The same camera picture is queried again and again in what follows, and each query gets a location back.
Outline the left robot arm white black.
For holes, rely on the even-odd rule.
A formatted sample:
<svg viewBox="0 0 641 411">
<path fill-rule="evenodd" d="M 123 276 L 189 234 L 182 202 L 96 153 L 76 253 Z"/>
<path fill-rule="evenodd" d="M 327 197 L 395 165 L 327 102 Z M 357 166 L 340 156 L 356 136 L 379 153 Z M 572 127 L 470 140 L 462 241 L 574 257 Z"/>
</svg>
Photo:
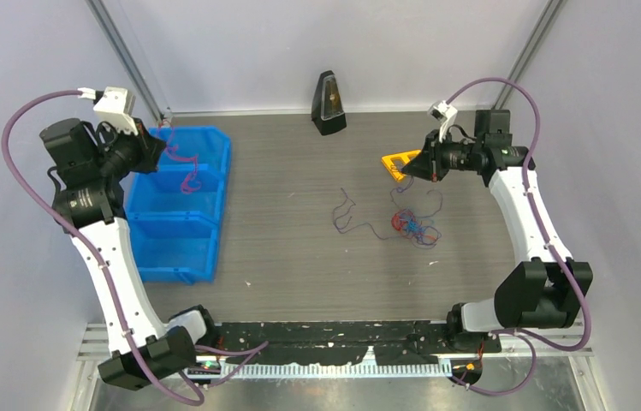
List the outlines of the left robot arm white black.
<svg viewBox="0 0 641 411">
<path fill-rule="evenodd" d="M 120 182 L 130 173 L 158 170 L 166 144 L 140 120 L 133 132 L 69 118 L 39 135 L 55 165 L 53 212 L 74 226 L 71 240 L 86 263 L 108 331 L 110 357 L 98 367 L 109 385 L 140 390 L 196 363 L 196 352 L 212 353 L 220 333 L 207 309 L 187 308 L 164 323 L 140 279 Z"/>
</svg>

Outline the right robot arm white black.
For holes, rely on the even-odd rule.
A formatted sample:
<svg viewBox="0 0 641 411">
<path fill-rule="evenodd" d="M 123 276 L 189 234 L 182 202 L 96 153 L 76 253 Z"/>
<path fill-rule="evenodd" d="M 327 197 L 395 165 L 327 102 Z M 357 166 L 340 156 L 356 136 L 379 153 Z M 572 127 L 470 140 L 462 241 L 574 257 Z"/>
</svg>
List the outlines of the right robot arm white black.
<svg viewBox="0 0 641 411">
<path fill-rule="evenodd" d="M 448 345 L 463 352 L 496 331 L 530 334 L 533 329 L 571 327 L 593 272 L 559 239 L 537 188 L 529 148 L 513 144 L 508 110 L 477 111 L 473 134 L 463 134 L 460 141 L 451 137 L 457 114 L 444 103 L 430 108 L 439 129 L 426 135 L 420 153 L 401 173 L 430 182 L 439 182 L 452 170 L 481 176 L 502 212 L 516 266 L 491 298 L 451 308 Z"/>
</svg>

